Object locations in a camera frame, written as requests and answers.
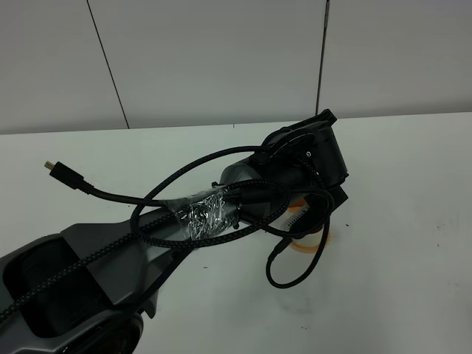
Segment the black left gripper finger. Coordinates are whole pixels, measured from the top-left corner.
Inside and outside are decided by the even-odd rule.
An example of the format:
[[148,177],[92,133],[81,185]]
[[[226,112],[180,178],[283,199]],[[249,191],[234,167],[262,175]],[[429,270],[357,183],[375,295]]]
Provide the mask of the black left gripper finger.
[[330,109],[323,110],[314,117],[305,119],[291,126],[291,132],[310,131],[315,132],[322,128],[331,127],[336,122],[336,117]]

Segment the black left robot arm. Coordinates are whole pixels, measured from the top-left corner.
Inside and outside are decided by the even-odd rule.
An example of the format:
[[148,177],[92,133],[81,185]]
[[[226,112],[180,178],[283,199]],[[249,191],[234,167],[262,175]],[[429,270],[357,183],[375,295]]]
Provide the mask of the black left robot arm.
[[263,230],[279,238],[273,262],[320,232],[347,200],[348,172],[329,110],[269,134],[258,146],[209,154],[143,198],[97,189],[61,162],[51,177],[107,201],[130,204],[121,223],[75,224],[1,259],[3,353],[132,353],[160,287],[196,249]]

